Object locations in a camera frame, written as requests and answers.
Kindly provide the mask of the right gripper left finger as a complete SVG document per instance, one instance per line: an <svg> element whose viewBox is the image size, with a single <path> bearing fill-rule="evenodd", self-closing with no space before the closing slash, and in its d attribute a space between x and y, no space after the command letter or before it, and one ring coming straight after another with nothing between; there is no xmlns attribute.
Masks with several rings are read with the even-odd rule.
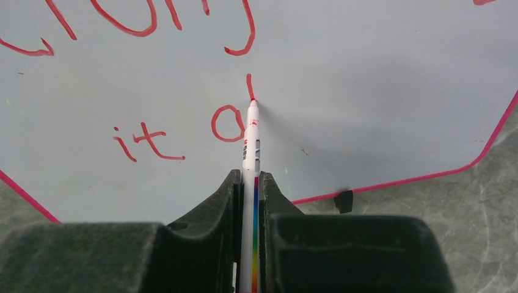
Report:
<svg viewBox="0 0 518 293"><path fill-rule="evenodd" d="M233 292L241 173L184 216L38 223L1 243L2 292Z"/></svg>

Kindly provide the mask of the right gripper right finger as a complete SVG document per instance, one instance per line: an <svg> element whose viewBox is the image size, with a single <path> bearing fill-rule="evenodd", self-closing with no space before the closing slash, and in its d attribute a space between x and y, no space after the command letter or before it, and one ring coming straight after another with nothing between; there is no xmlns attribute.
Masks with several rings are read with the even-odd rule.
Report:
<svg viewBox="0 0 518 293"><path fill-rule="evenodd" d="M400 215L306 215L259 177L263 292L454 292L429 226Z"/></svg>

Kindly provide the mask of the white red whiteboard marker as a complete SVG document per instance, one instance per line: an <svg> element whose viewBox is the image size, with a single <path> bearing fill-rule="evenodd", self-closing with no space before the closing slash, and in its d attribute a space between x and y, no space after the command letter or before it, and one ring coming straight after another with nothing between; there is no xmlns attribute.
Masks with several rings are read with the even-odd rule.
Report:
<svg viewBox="0 0 518 293"><path fill-rule="evenodd" d="M258 177L260 174L259 108L251 99L244 135L241 182L243 210L241 221L241 249L236 292L260 292L260 228Z"/></svg>

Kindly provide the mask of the pink-framed whiteboard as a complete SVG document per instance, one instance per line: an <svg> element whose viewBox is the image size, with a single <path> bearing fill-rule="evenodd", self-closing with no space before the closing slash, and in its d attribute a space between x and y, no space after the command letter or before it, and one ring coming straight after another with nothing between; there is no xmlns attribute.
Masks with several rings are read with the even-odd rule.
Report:
<svg viewBox="0 0 518 293"><path fill-rule="evenodd" d="M250 90L293 201L464 167L517 92L517 2L1 2L1 175L49 218L188 212Z"/></svg>

